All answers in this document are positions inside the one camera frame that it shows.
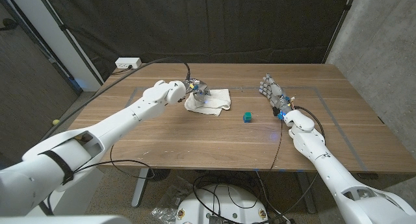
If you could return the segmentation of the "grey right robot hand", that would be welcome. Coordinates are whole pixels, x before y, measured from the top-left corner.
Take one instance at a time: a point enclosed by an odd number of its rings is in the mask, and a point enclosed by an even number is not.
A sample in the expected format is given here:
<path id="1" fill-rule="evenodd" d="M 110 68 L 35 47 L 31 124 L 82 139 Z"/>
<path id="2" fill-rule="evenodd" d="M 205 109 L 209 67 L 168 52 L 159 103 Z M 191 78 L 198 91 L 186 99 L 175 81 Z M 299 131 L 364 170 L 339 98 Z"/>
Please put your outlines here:
<path id="1" fill-rule="evenodd" d="M 269 73 L 260 82 L 259 92 L 269 100 L 274 116 L 282 119 L 293 109 L 285 92 Z"/>

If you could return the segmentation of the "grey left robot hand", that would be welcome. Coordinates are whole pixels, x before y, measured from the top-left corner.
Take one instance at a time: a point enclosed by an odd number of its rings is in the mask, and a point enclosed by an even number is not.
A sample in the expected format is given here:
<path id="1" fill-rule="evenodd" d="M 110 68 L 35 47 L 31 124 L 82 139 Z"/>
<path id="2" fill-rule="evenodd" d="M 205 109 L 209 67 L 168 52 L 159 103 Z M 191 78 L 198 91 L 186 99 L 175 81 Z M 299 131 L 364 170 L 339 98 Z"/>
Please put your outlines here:
<path id="1" fill-rule="evenodd" d="M 183 81 L 186 91 L 185 93 L 191 93 L 196 101 L 204 102 L 205 98 L 211 94 L 211 90 L 208 85 L 198 79 L 189 79 Z"/>

